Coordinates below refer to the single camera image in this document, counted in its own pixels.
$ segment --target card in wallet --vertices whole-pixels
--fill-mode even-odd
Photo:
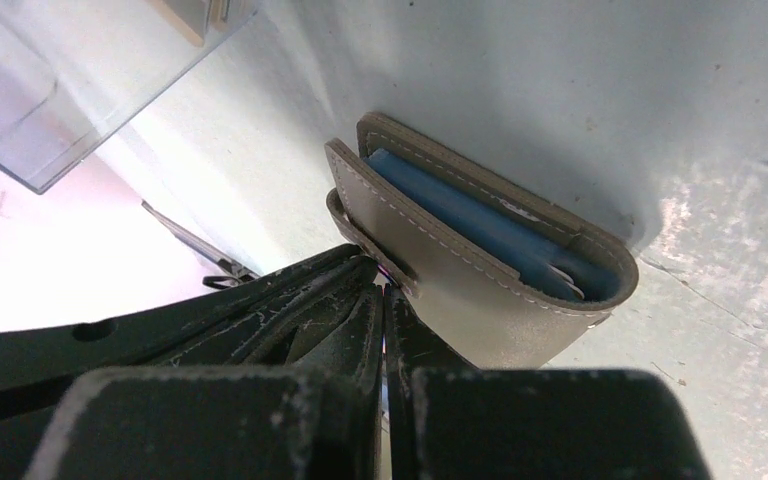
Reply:
[[[618,239],[382,114],[358,123],[360,157],[325,150],[342,234],[476,365],[540,366],[637,285]]]

